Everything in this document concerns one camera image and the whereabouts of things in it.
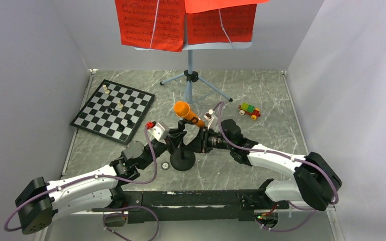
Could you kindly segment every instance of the red sheet of paper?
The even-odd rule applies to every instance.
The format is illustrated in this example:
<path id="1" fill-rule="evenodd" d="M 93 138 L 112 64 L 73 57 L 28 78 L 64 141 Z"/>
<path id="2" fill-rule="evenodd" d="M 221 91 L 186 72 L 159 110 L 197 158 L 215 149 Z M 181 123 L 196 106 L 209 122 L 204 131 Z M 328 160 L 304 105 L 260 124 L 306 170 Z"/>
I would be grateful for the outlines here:
<path id="1" fill-rule="evenodd" d="M 185 11 L 188 14 L 194 14 L 234 6 L 262 4 L 269 1 L 270 0 L 185 0 Z"/>
<path id="2" fill-rule="evenodd" d="M 256 4 L 221 9 L 224 29 L 231 42 L 250 42 Z M 228 43 L 218 10 L 187 14 L 188 44 Z"/>
<path id="3" fill-rule="evenodd" d="M 149 48 L 157 0 L 115 0 L 123 45 Z M 152 49 L 181 52 L 184 0 L 160 0 Z"/>

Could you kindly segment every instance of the toy train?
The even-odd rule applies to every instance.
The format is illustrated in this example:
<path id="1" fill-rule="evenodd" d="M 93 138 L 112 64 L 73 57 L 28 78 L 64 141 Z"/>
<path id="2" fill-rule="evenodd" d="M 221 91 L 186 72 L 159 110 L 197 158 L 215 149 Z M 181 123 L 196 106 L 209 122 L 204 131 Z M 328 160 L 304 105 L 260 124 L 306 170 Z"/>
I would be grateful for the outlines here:
<path id="1" fill-rule="evenodd" d="M 239 114 L 244 115 L 245 113 L 251 116 L 251 119 L 256 120 L 261 116 L 259 109 L 248 103 L 243 103 L 238 107 L 240 109 Z"/>

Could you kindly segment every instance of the chess piece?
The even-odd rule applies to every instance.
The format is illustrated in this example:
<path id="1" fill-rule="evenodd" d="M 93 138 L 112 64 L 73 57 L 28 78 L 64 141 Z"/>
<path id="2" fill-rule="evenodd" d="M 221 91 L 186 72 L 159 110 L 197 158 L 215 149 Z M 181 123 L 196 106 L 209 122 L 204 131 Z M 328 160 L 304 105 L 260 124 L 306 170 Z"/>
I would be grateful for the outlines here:
<path id="1" fill-rule="evenodd" d="M 104 94 L 110 94 L 110 90 L 107 88 L 105 84 L 103 84 Z"/>

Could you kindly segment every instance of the music stand tripod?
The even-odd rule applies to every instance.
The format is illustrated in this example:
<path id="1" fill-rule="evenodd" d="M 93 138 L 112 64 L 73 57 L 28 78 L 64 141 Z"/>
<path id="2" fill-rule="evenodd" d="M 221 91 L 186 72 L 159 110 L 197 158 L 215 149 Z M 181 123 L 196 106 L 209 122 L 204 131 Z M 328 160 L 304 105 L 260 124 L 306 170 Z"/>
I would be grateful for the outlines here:
<path id="1" fill-rule="evenodd" d="M 218 94 L 222 95 L 224 98 L 226 98 L 230 102 L 233 101 L 233 99 L 231 97 L 229 97 L 228 95 L 226 95 L 223 92 L 221 92 L 219 89 L 217 89 L 215 86 L 213 86 L 211 83 L 209 83 L 204 78 L 200 77 L 199 74 L 196 71 L 193 71 L 193 50 L 191 50 L 191 49 L 188 50 L 188 69 L 185 70 L 183 74 L 177 75 L 177 76 L 175 76 L 173 78 L 170 78 L 168 80 L 165 80 L 165 81 L 161 81 L 159 84 L 160 85 L 164 85 L 164 84 L 166 84 L 168 82 L 171 82 L 171 81 L 176 80 L 178 78 L 181 78 L 183 76 L 185 76 L 187 78 L 187 86 L 185 87 L 184 99 L 183 99 L 184 102 L 187 102 L 189 104 L 193 103 L 193 101 L 192 101 L 192 97 L 193 97 L 193 83 L 195 83 L 198 80 L 202 81 L 204 84 L 209 86 L 214 91 L 212 91 L 211 93 L 209 93 L 209 94 L 207 94 L 205 96 L 202 96 L 201 98 L 197 99 L 196 101 L 199 101 L 199 100 L 201 100 L 201 99 L 203 99 L 203 98 L 213 94 L 214 92 L 217 92 Z"/>

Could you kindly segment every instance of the black round base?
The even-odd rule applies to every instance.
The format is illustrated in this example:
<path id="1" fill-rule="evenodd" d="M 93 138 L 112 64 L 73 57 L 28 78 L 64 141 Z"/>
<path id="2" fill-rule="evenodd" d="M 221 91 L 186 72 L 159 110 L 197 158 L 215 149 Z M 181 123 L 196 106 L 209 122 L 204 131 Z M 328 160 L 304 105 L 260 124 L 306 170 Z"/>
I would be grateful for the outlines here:
<path id="1" fill-rule="evenodd" d="M 196 157 L 193 152 L 184 150 L 184 158 L 181 158 L 181 149 L 175 149 L 174 154 L 169 158 L 171 165 L 177 171 L 185 172 L 195 165 Z"/>

